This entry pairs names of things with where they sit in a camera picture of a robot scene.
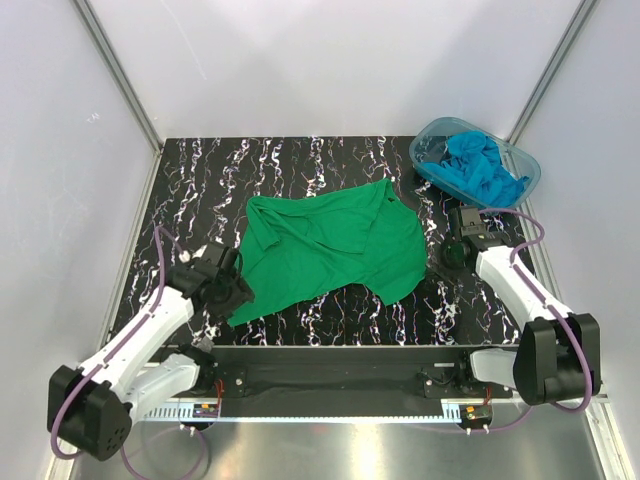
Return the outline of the green t shirt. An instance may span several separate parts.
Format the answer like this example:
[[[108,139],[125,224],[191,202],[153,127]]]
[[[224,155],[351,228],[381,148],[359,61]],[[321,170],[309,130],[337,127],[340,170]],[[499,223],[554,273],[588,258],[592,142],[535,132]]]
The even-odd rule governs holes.
[[[302,199],[254,196],[246,217],[242,275],[255,298],[232,326],[350,284],[393,304],[426,275],[422,224],[387,178]]]

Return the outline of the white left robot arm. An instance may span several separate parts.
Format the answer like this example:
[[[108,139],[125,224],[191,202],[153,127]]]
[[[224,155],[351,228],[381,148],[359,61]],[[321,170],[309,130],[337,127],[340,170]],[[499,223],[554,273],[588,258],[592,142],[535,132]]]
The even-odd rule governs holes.
[[[158,366],[145,366],[195,314],[222,320],[254,299],[242,276],[241,253],[217,243],[162,265],[149,301],[106,345],[71,368],[60,366],[48,385],[47,429],[54,454],[65,441],[99,461],[111,458],[132,427],[178,393],[208,394],[218,386],[217,361],[206,347],[186,345]]]

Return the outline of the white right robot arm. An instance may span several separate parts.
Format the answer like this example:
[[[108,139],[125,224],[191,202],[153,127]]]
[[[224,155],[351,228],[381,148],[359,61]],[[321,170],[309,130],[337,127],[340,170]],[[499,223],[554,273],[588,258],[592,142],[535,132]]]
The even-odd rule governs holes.
[[[558,300],[522,262],[521,251],[544,239],[538,221],[532,223],[536,237],[513,246],[487,227],[486,213],[475,206],[451,210],[440,261],[448,272],[466,270],[490,286],[521,337],[515,350],[487,347],[470,353],[454,371],[455,387],[472,397],[492,383],[515,390],[529,406],[582,412],[601,387],[599,324]]]

